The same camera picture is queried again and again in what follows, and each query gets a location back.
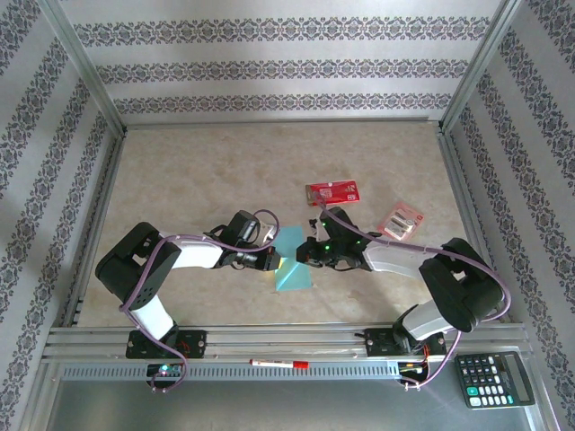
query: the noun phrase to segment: damask wallpaper stripe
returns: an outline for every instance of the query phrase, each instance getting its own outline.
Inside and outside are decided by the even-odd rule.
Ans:
[[[0,11],[0,430],[7,431],[18,429],[48,329],[66,302],[116,136],[36,2],[4,1]]]
[[[570,10],[562,0],[522,4],[452,130],[490,255],[512,289],[512,317],[526,323],[562,429],[575,429]]]
[[[440,119],[498,4],[62,2],[129,125]]]
[[[14,53],[40,16],[40,8],[34,0],[13,0],[2,12],[0,28],[0,75],[10,65]]]
[[[2,134],[0,151],[0,201],[8,187],[13,170],[18,166],[22,150],[28,146],[31,132],[46,106],[54,86],[64,70],[68,56],[60,42],[54,38],[45,57],[41,60],[21,103],[16,106],[11,121]]]
[[[575,11],[566,0],[528,0],[529,7],[549,33],[575,74]]]

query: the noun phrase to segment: marble surface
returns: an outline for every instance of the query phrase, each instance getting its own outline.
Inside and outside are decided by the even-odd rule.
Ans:
[[[433,124],[413,122],[130,131],[95,262],[140,221],[201,233],[239,209],[268,208],[308,234],[318,211],[306,204],[304,185],[329,180],[357,181],[361,201],[345,209],[360,229],[375,230],[403,200],[425,215],[413,242],[464,237],[434,133]],[[395,274],[311,270],[311,289],[277,293],[273,273],[180,268],[159,296],[182,325],[393,321],[430,299],[422,282]],[[79,325],[128,326],[118,305],[93,275]]]

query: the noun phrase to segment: purple cable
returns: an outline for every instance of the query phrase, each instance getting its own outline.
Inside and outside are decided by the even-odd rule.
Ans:
[[[144,285],[144,282],[147,279],[147,275],[150,273],[150,269],[152,268],[152,264],[154,263],[154,260],[157,257],[158,252],[160,251],[160,249],[162,248],[162,246],[164,244],[166,244],[168,241],[174,241],[174,240],[191,240],[191,241],[208,242],[210,244],[214,244],[217,247],[221,247],[223,249],[229,249],[231,251],[238,251],[238,252],[242,252],[242,253],[253,253],[256,251],[266,250],[271,246],[271,244],[274,241],[276,241],[276,238],[278,238],[279,220],[278,220],[278,217],[274,213],[269,211],[268,209],[260,209],[253,214],[256,216],[260,213],[266,213],[266,214],[269,214],[270,216],[273,217],[274,222],[276,224],[276,232],[274,233],[274,236],[270,241],[266,242],[261,247],[257,247],[255,249],[242,249],[239,247],[234,247],[232,245],[224,244],[220,241],[212,240],[211,238],[207,238],[205,236],[199,236],[199,235],[171,235],[171,236],[166,236],[165,238],[162,238],[154,247],[152,254],[150,254],[150,257],[147,260],[146,266],[144,267],[144,271],[142,272],[140,279],[137,281],[136,287],[134,287],[132,294],[129,296],[128,300],[119,307],[119,310],[121,312],[124,312],[128,316],[128,318],[136,325],[136,328],[139,329],[140,332],[142,332],[142,334],[144,334],[144,336],[147,339],[152,341],[158,347],[163,348],[164,350],[167,350],[168,352],[172,353],[173,355],[176,355],[178,358],[180,358],[182,360],[182,368],[183,369],[181,370],[180,378],[171,386],[169,386],[167,388],[163,388],[162,389],[163,393],[167,393],[167,392],[171,391],[172,389],[175,389],[177,386],[179,386],[184,381],[184,379],[186,378],[186,375],[188,374],[188,361],[187,361],[186,357],[182,353],[180,353],[178,350],[171,348],[169,346],[166,346],[160,340],[155,339],[152,336],[152,334],[150,334],[145,328],[142,328],[140,323],[137,321],[137,319],[134,317],[134,315],[129,310],[129,307],[134,303],[134,301],[137,298],[137,295],[139,294],[140,290],[142,289],[142,286]],[[152,378],[152,382],[151,382],[152,391],[155,391],[155,386],[154,386],[155,378],[156,378],[156,375],[154,375],[154,377]]]
[[[322,209],[322,211],[328,217],[330,217],[332,220],[339,223],[343,227],[349,229],[353,233],[357,233],[358,235],[361,235],[370,241],[379,242],[383,245],[392,246],[392,247],[395,247],[398,249],[404,249],[404,250],[408,250],[408,251],[416,251],[418,253],[423,253],[423,254],[427,254],[428,252],[435,253],[435,254],[443,254],[444,256],[448,256],[451,259],[458,259],[458,260],[461,260],[462,262],[465,262],[465,263],[467,263],[473,267],[476,267],[479,270],[483,271],[488,276],[490,276],[491,278],[493,278],[500,285],[501,290],[503,291],[503,301],[504,301],[505,305],[503,306],[503,308],[499,312],[495,312],[493,315],[487,316],[482,321],[492,321],[492,320],[498,319],[499,317],[501,317],[503,314],[505,314],[509,310],[509,307],[511,306],[511,294],[509,292],[509,289],[508,289],[507,285],[505,284],[505,282],[503,281],[503,279],[497,273],[495,273],[491,268],[488,268],[485,265],[482,265],[481,263],[479,263],[473,259],[469,259],[466,256],[462,256],[462,255],[457,254],[457,253],[452,253],[451,251],[445,251],[443,249],[437,249],[437,248],[433,248],[433,247],[425,247],[425,246],[417,245],[417,244],[408,244],[405,242],[397,242],[397,241],[392,241],[392,240],[382,240],[381,238],[376,238],[375,236],[372,236],[368,233],[361,232],[355,226],[352,226],[351,224],[344,222],[339,217],[337,217],[336,215],[329,212],[327,209],[327,206],[325,205],[325,202],[323,200],[321,200],[321,195],[319,193],[317,193],[317,192],[314,193],[314,200],[315,200],[315,203]],[[439,364],[438,369],[431,376],[429,376],[426,380],[424,380],[423,382],[418,382],[417,380],[411,379],[409,377],[402,377],[405,381],[415,383],[414,386],[407,386],[407,387],[408,388],[420,388],[421,386],[425,386],[426,384],[431,382],[433,379],[435,379],[435,377],[439,374],[439,372],[441,372],[441,370],[443,370],[443,368],[446,366],[446,363],[449,360],[449,358],[451,357],[451,355],[453,354],[453,352],[455,351],[456,346],[459,343],[460,338],[461,338],[461,331],[459,330],[456,334],[456,339],[454,340],[453,344],[451,345],[451,348],[447,351],[447,354],[443,358],[443,361],[441,361],[441,364]]]

